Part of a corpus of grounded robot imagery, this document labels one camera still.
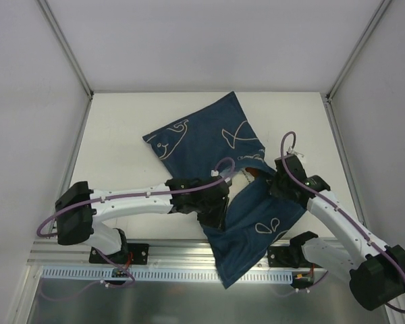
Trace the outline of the aluminium frame post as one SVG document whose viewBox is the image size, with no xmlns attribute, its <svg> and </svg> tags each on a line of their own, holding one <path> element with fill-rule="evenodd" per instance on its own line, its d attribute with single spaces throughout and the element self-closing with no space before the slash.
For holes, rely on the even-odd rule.
<svg viewBox="0 0 405 324">
<path fill-rule="evenodd" d="M 53 13 L 53 10 L 49 2 L 46 0 L 36 0 L 35 2 L 38 5 L 38 8 L 40 9 L 40 12 L 42 13 L 43 17 L 45 18 L 51 32 L 53 33 L 53 36 L 58 42 L 59 47 L 61 48 L 79 84 L 83 88 L 87 97 L 91 100 L 94 94 L 94 90 L 90 86 L 72 48 L 70 47 L 70 44 L 68 43 L 68 40 L 65 34 L 63 33 L 59 21 L 55 17 L 55 14 Z"/>
<path fill-rule="evenodd" d="M 358 56 L 367 45 L 370 37 L 373 35 L 374 31 L 377 29 L 378 25 L 382 21 L 384 15 L 386 14 L 387 10 L 393 3 L 393 0 L 382 0 L 379 2 L 377 8 L 373 12 L 370 20 L 368 21 L 367 25 L 365 26 L 364 30 L 360 34 L 357 42 L 355 43 L 352 51 L 350 52 L 346 62 L 342 66 L 339 74 L 337 75 L 335 82 L 325 95 L 325 98 L 328 102 L 331 102 L 340 89 L 341 85 L 344 83 L 348 73 L 352 69 L 353 65 L 355 64 Z"/>
</svg>

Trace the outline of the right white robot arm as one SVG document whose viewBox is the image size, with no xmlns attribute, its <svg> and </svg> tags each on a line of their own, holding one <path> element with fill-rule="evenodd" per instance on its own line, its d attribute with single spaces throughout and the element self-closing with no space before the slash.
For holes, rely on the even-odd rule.
<svg viewBox="0 0 405 324">
<path fill-rule="evenodd" d="M 299 204 L 321 221 L 343 246 L 330 246 L 313 232 L 292 239 L 275 259 L 288 267 L 318 265 L 347 284 L 368 311 L 405 294 L 405 250 L 389 246 L 341 206 L 330 186 L 318 175 L 308 177 L 296 155 L 275 160 L 270 193 Z"/>
</svg>

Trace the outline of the blue whale pillowcase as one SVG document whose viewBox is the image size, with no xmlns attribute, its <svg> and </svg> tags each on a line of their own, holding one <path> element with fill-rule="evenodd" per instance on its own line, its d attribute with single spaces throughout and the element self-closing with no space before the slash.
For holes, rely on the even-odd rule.
<svg viewBox="0 0 405 324">
<path fill-rule="evenodd" d="M 304 214 L 298 204 L 269 193 L 275 171 L 265 147 L 230 92 L 213 104 L 143 137 L 173 178 L 206 180 L 211 171 L 258 171 L 225 210 L 221 228 L 202 226 L 224 288 L 236 283 Z"/>
</svg>

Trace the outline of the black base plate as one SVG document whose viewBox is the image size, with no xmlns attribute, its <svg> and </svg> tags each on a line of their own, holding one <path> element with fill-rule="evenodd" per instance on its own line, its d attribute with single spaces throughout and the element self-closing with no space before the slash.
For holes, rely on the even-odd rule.
<svg viewBox="0 0 405 324">
<path fill-rule="evenodd" d="M 107 258 L 118 265 L 146 265 L 149 247 L 148 244 L 144 243 L 127 243 L 126 248 L 115 254 L 107 255 Z M 94 248 L 91 248 L 88 262 L 90 264 L 107 264 L 107 261 Z"/>
<path fill-rule="evenodd" d="M 305 259 L 301 246 L 270 246 L 267 249 L 267 259 L 270 267 L 288 267 L 293 269 L 310 268 L 314 265 Z"/>
</svg>

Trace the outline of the left aluminium frame post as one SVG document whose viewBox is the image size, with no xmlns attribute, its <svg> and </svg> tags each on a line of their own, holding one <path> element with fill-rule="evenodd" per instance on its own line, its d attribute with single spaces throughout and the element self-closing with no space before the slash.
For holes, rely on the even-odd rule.
<svg viewBox="0 0 405 324">
<path fill-rule="evenodd" d="M 53 10 L 49 2 L 46 0 L 36 0 L 35 2 L 38 5 L 38 8 L 40 9 L 40 12 L 42 13 L 43 17 L 45 18 L 51 32 L 53 33 L 53 36 L 58 42 L 59 47 L 61 48 L 79 84 L 83 88 L 87 97 L 91 100 L 94 94 L 94 90 L 90 86 L 72 48 L 70 47 L 70 44 L 68 43 L 68 40 L 65 34 L 63 33 L 59 21 L 55 17 L 55 14 L 53 13 Z"/>
</svg>

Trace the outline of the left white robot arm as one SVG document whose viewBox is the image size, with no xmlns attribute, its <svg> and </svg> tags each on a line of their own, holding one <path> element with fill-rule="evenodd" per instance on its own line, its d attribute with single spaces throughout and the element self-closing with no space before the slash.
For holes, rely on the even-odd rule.
<svg viewBox="0 0 405 324">
<path fill-rule="evenodd" d="M 107 220 L 196 213 L 202 226 L 223 230 L 231 184 L 230 178 L 217 175 L 205 180 L 174 178 L 145 189 L 113 192 L 76 182 L 55 203 L 57 242 L 89 246 L 91 263 L 125 263 L 130 255 L 126 235 L 122 229 L 107 226 Z"/>
</svg>

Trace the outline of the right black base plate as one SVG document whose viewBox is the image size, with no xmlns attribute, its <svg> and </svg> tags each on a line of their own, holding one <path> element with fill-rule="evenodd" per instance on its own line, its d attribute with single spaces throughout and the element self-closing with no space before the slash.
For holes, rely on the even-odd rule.
<svg viewBox="0 0 405 324">
<path fill-rule="evenodd" d="M 270 267 L 288 267 L 293 269 L 310 268 L 314 265 L 305 259 L 301 246 L 270 246 L 267 249 L 267 259 Z"/>
</svg>

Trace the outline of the cream white pillow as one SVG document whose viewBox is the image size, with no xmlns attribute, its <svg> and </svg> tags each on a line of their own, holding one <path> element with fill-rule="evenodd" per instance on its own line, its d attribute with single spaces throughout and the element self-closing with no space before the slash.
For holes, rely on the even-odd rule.
<svg viewBox="0 0 405 324">
<path fill-rule="evenodd" d="M 229 187 L 229 201 L 228 206 L 231 205 L 233 199 L 245 189 L 248 185 L 254 182 L 255 178 L 258 176 L 259 172 L 251 167 L 246 167 L 237 172 L 231 182 Z"/>
</svg>

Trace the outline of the right aluminium frame post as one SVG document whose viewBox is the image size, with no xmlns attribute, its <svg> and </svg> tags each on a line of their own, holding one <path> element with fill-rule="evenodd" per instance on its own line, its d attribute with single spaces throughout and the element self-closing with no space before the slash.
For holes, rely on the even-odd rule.
<svg viewBox="0 0 405 324">
<path fill-rule="evenodd" d="M 344 83 L 348 73 L 352 69 L 353 65 L 355 64 L 358 56 L 367 45 L 370 37 L 373 35 L 374 31 L 377 29 L 378 25 L 382 21 L 384 15 L 386 14 L 387 10 L 393 3 L 393 0 L 382 0 L 379 2 L 377 8 L 373 12 L 370 20 L 368 21 L 367 25 L 365 26 L 364 30 L 360 34 L 357 42 L 355 43 L 352 51 L 350 52 L 346 62 L 342 66 L 339 74 L 337 75 L 335 82 L 325 95 L 325 98 L 328 102 L 331 102 L 340 89 L 341 85 Z"/>
</svg>

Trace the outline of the aluminium mounting rail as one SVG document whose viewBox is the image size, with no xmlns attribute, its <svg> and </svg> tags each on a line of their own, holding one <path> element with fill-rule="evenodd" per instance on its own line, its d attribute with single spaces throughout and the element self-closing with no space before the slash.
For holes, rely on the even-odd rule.
<svg viewBox="0 0 405 324">
<path fill-rule="evenodd" d="M 131 269 L 215 269 L 211 247 L 204 240 L 132 240 L 131 243 L 150 246 L 147 264 L 130 265 Z M 91 247 L 83 244 L 61 246 L 55 240 L 38 239 L 32 245 L 26 264 L 90 266 L 90 251 Z"/>
</svg>

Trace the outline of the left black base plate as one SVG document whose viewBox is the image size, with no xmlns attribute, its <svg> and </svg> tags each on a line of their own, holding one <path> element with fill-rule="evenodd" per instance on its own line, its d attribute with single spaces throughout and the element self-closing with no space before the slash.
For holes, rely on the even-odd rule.
<svg viewBox="0 0 405 324">
<path fill-rule="evenodd" d="M 126 248 L 115 254 L 107 255 L 107 258 L 118 265 L 146 265 L 149 247 L 148 244 L 144 243 L 127 243 Z M 88 262 L 90 264 L 107 264 L 107 261 L 94 248 L 91 248 Z"/>
</svg>

